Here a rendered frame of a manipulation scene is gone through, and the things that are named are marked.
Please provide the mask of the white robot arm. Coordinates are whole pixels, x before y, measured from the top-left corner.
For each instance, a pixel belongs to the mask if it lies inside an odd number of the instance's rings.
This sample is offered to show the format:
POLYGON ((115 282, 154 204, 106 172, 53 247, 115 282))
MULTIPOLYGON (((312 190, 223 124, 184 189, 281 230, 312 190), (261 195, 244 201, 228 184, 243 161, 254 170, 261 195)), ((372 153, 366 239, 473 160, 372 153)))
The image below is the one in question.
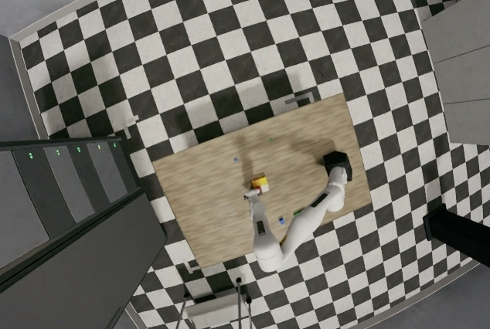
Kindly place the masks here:
POLYGON ((345 168, 334 167, 326 188, 292 219, 280 243, 269 229, 266 207, 258 195, 260 189, 245 192, 245 196, 249 197, 250 219, 254 226, 254 254, 264 272, 275 271, 284 264, 305 239, 319 227, 326 209, 336 212, 343 207, 346 182, 345 168))

